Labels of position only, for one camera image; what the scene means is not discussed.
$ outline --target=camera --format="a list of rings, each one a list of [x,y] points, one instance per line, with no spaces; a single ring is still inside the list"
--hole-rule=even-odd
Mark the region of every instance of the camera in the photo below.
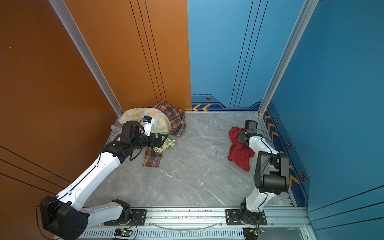
[[[143,122],[151,123],[151,121],[151,117],[144,116]],[[112,153],[112,156],[118,157],[120,163],[123,163],[128,156],[130,157],[130,160],[133,160],[135,157],[137,157],[137,155],[139,155],[137,154],[132,158],[132,153],[135,149],[163,146],[168,135],[152,132],[150,133],[150,128],[148,129],[148,126],[151,127],[152,124],[147,124],[145,127],[143,127],[137,121],[125,122],[122,126],[121,134],[117,135],[112,142],[105,145],[102,152]]]

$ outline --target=yellow chevron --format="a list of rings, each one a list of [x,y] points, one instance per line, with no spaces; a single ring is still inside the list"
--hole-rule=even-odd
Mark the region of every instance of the yellow chevron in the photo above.
[[[192,108],[193,110],[195,110],[196,112],[198,112],[198,110],[197,110],[197,108],[198,107],[200,107],[201,106],[201,104],[198,104],[198,105],[196,105],[194,108]]]
[[[274,127],[273,123],[268,123],[268,132],[271,131],[271,127]]]
[[[273,136],[274,136],[274,135],[279,136],[279,135],[277,134],[277,132],[272,132],[272,142],[273,142]]]
[[[207,107],[209,107],[209,106],[211,106],[211,104],[208,104],[207,106],[203,107],[203,110],[207,112],[208,111]]]
[[[292,187],[292,180],[297,182],[297,184],[300,184],[299,181],[292,175],[289,175],[289,186]]]
[[[267,118],[270,119],[271,117],[270,117],[270,116],[265,116],[265,125],[266,125],[266,119],[267,119]]]

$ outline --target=pile of clothes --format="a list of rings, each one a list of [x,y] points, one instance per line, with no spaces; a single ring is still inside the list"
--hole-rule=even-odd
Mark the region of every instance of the pile of clothes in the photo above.
[[[126,111],[119,122],[121,124],[127,121],[140,122],[144,116],[152,117],[152,133],[167,135],[172,133],[180,137],[185,130],[185,111],[179,108],[173,108],[166,102],[160,102],[153,108],[134,108]],[[121,133],[122,126],[112,125],[112,134],[108,142],[112,141]],[[162,158],[162,152],[168,147],[175,146],[176,141],[167,138],[162,147],[147,147],[145,152],[143,166],[159,167]]]

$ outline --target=wall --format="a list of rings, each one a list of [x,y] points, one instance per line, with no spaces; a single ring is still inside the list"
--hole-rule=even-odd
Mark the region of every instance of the wall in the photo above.
[[[65,0],[123,110],[191,110],[186,0]]]
[[[382,235],[383,7],[319,1],[272,99],[310,179],[319,240]]]
[[[261,101],[303,3],[188,0],[192,102],[218,110],[214,102],[225,109]]]
[[[34,206],[90,165],[116,115],[49,1],[2,1],[0,22],[0,145],[19,155],[0,148],[0,238],[43,239]]]

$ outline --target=black line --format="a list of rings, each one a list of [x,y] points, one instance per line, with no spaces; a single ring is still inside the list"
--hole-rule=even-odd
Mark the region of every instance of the black line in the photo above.
[[[31,185],[31,184],[29,184],[29,183],[23,182],[23,181],[21,181],[21,180],[18,180],[18,179],[16,179],[16,178],[10,177],[10,176],[8,176],[8,175],[5,175],[5,174],[3,174],[3,173],[0,173],[0,174],[1,174],[1,175],[3,175],[3,176],[6,176],[6,177],[12,178],[13,180],[16,180],[16,181],[19,181],[19,182],[25,183],[26,185],[29,185],[29,186],[35,187],[35,188],[37,188],[37,189],[40,189],[40,190],[43,190],[43,191],[49,192],[49,193],[51,193],[51,194],[53,194],[53,195],[56,195],[56,194],[55,194],[55,193],[53,193],[53,192],[50,192],[50,191],[44,190],[44,189],[42,189],[42,188],[36,187],[36,186],[34,186],[34,185]]]
[[[240,85],[241,85],[241,79],[243,78],[243,73],[244,73],[245,64],[247,63],[249,47],[251,46],[252,36],[253,36],[253,31],[255,30],[256,20],[257,20],[257,16],[259,15],[259,10],[260,10],[260,4],[261,4],[261,3],[262,3],[262,2],[261,2],[261,0],[260,0],[259,8],[257,9],[257,13],[256,13],[255,23],[254,23],[254,25],[253,25],[253,29],[252,29],[251,40],[249,41],[249,45],[248,45],[247,55],[245,56],[245,61],[244,61],[244,66],[243,66],[243,71],[242,71],[242,73],[241,73],[241,77],[240,77],[239,88],[237,89],[237,94],[236,94],[235,104],[234,104],[233,107],[235,107],[235,105],[236,105],[237,96],[238,96],[238,94],[239,94]]]
[[[253,53],[252,53],[251,61],[250,61],[249,66],[248,66],[247,75],[246,75],[245,80],[244,80],[243,90],[241,91],[241,96],[240,96],[239,104],[237,105],[237,107],[240,106],[241,98],[242,98],[242,96],[243,96],[245,83],[247,82],[247,77],[248,77],[249,69],[251,68],[251,63],[252,63],[253,54],[255,53],[255,48],[256,48],[257,40],[259,39],[260,29],[262,28],[262,24],[263,24],[263,20],[264,20],[264,15],[265,15],[265,10],[266,10],[266,7],[268,6],[268,1],[269,1],[269,0],[267,0],[266,5],[265,5],[265,9],[264,9],[264,14],[263,14],[262,22],[261,22],[261,24],[260,24],[260,28],[259,28],[259,33],[257,34],[255,47],[253,48]]]
[[[384,217],[378,217],[378,218],[373,218],[373,219],[368,219],[368,220],[363,220],[363,221],[358,221],[358,222],[351,222],[351,223],[346,223],[346,224],[340,224],[340,225],[331,226],[331,227],[323,227],[323,228],[315,229],[315,231],[317,231],[317,230],[322,230],[322,229],[327,229],[327,228],[333,228],[333,227],[345,226],[345,225],[350,225],[350,224],[355,224],[355,223],[369,222],[369,221],[379,220],[379,219],[383,219],[383,218],[384,218]]]
[[[30,173],[30,174],[32,174],[32,175],[38,177],[38,178],[41,178],[41,179],[43,179],[43,180],[46,180],[45,178],[42,178],[42,177],[40,177],[40,176],[37,176],[36,174],[33,174],[33,173],[31,173],[31,172],[29,172],[29,171],[27,171],[27,170],[25,170],[25,169],[22,169],[21,167],[18,167],[18,166],[16,166],[16,165],[13,165],[12,163],[7,162],[7,161],[5,161],[5,160],[3,160],[3,159],[0,159],[0,161],[3,161],[3,162],[5,162],[5,163],[8,163],[9,165],[12,165],[12,166],[14,166],[14,167],[17,167],[18,169],[21,169],[21,170],[23,170],[23,171],[25,171],[25,172],[27,172],[27,173]],[[51,181],[49,181],[49,180],[46,180],[46,181],[47,181],[47,182],[50,182],[50,183],[52,183],[52,184],[54,184],[54,185],[56,185],[56,186],[58,186],[58,187],[62,187],[62,186],[57,185],[56,183],[51,182]]]
[[[137,0],[137,5],[139,6],[139,11],[140,11],[140,16],[141,16],[141,21],[143,22],[143,27],[144,27],[144,32],[145,32],[145,38],[147,39],[147,44],[148,44],[149,54],[150,54],[150,56],[151,56],[152,65],[153,65],[153,71],[155,72],[155,77],[156,77],[156,82],[157,82],[157,88],[159,89],[159,93],[160,93],[161,101],[163,101],[163,97],[161,96],[161,91],[160,91],[159,81],[157,80],[157,74],[156,74],[155,64],[153,63],[153,58],[152,58],[152,53],[151,53],[151,47],[149,46],[149,41],[148,41],[147,31],[145,30],[145,25],[144,25],[143,15],[141,14],[141,9],[140,9],[139,0]]]
[[[241,55],[243,54],[243,48],[244,48],[244,43],[245,43],[245,36],[247,35],[249,19],[250,19],[250,17],[251,17],[251,12],[252,12],[252,6],[253,6],[253,0],[252,0],[252,4],[251,4],[251,10],[249,11],[249,17],[248,17],[248,22],[247,22],[247,28],[245,29],[245,35],[244,35],[244,40],[243,40],[243,46],[242,46],[242,48],[241,48],[239,64],[238,64],[238,66],[237,66],[236,77],[235,77],[235,83],[233,84],[233,90],[232,90],[232,95],[231,95],[231,102],[229,103],[229,107],[231,107],[231,104],[232,104],[232,98],[233,98],[233,93],[235,92],[236,78],[237,78],[237,73],[239,72],[240,60],[241,60]]]
[[[156,45],[155,45],[155,39],[154,39],[154,37],[153,37],[152,26],[151,26],[151,20],[149,19],[149,14],[148,14],[147,1],[144,0],[144,2],[145,2],[145,8],[147,9],[147,15],[148,15],[149,27],[151,28],[151,34],[152,34],[152,40],[153,40],[153,46],[155,47],[155,53],[156,53],[156,58],[157,58],[157,65],[159,66],[160,78],[161,78],[161,84],[163,85],[164,96],[165,96],[165,98],[166,98],[166,102],[167,102],[167,95],[166,95],[166,90],[164,89],[163,77],[162,77],[162,75],[161,75],[161,69],[160,69],[159,57],[157,56],[157,50],[156,50]]]
[[[54,174],[53,172],[51,172],[51,171],[49,171],[49,170],[43,168],[42,166],[37,165],[36,163],[34,163],[34,162],[32,162],[32,161],[29,161],[29,160],[26,159],[25,157],[22,157],[22,156],[20,156],[19,154],[15,153],[15,152],[12,152],[11,150],[9,150],[9,149],[7,149],[7,148],[1,146],[1,145],[0,145],[0,147],[3,148],[3,149],[5,149],[5,150],[7,150],[7,151],[9,151],[9,152],[11,152],[11,153],[13,153],[13,154],[15,154],[15,155],[18,156],[18,157],[21,157],[22,159],[24,159],[24,160],[26,160],[26,161],[28,161],[28,162],[30,162],[30,163],[32,163],[32,164],[38,166],[39,168],[44,169],[44,170],[46,170],[47,172],[50,172],[50,173],[52,173],[53,175],[55,175],[55,176],[57,176],[57,177],[59,177],[59,178],[61,178],[61,179],[63,179],[63,180],[65,180],[65,181],[67,181],[67,182],[70,183],[70,181],[68,181],[68,180],[66,180],[66,179],[64,179],[64,178],[62,178],[62,177],[60,177],[60,176],[57,175],[57,174]]]
[[[339,214],[333,214],[333,215],[328,216],[328,217],[333,217],[333,216],[340,215],[340,214],[344,214],[344,213],[347,213],[347,212],[353,212],[353,211],[355,211],[355,210],[364,209],[364,208],[366,208],[366,207],[371,207],[371,206],[379,205],[379,204],[382,204],[382,203],[384,203],[384,202],[378,202],[378,203],[376,203],[376,204],[371,204],[371,205],[368,205],[368,206],[365,206],[365,207],[359,207],[359,208],[357,208],[357,209],[353,209],[353,210],[349,210],[349,211],[341,212],[341,213],[339,213]],[[321,219],[325,219],[325,218],[328,218],[328,217],[322,217],[322,218],[319,218],[319,219],[316,219],[316,220],[312,220],[311,222],[314,222],[314,221],[317,221],[317,220],[321,220]]]
[[[152,80],[151,71],[149,70],[149,65],[148,65],[148,61],[147,61],[147,56],[145,55],[145,51],[144,51],[143,42],[141,41],[141,36],[140,36],[140,32],[139,32],[139,27],[137,26],[137,22],[136,22],[135,13],[133,12],[133,7],[132,7],[132,2],[131,2],[131,0],[129,0],[129,3],[131,4],[131,9],[132,9],[133,18],[135,19],[135,23],[136,23],[137,32],[138,32],[138,34],[139,34],[139,38],[140,38],[140,42],[141,42],[141,47],[143,48],[143,53],[144,53],[144,57],[145,57],[145,62],[147,63],[147,67],[148,67],[149,76],[151,77],[151,82],[152,82],[152,86],[153,86],[153,91],[155,92],[156,101],[157,101],[157,102],[159,102],[159,100],[157,99],[157,94],[156,94],[156,90],[155,90],[155,85],[153,84],[153,80]]]
[[[361,195],[361,194],[364,194],[364,193],[367,193],[367,192],[370,192],[370,191],[373,191],[373,190],[379,189],[379,188],[381,188],[381,187],[384,187],[384,185],[381,185],[381,186],[379,186],[379,187],[375,187],[375,188],[373,188],[373,189],[371,189],[371,190],[368,190],[368,191],[365,191],[365,192],[362,192],[362,193],[359,193],[359,194],[353,195],[352,197],[347,197],[346,199],[342,199],[342,200],[340,200],[340,201],[337,201],[337,202],[334,202],[334,203],[331,203],[331,204],[325,205],[325,206],[323,206],[323,207],[328,207],[328,206],[330,206],[330,205],[332,205],[332,204],[336,204],[336,203],[338,203],[338,202],[342,202],[342,201],[344,201],[344,200],[347,200],[347,199],[350,199],[350,198],[353,198],[353,197],[359,196],[359,195]],[[319,208],[317,208],[317,209],[311,210],[311,211],[309,211],[308,213],[310,213],[310,212],[313,212],[313,211],[316,211],[316,210],[319,210],[319,209],[322,209],[323,207],[319,207]]]

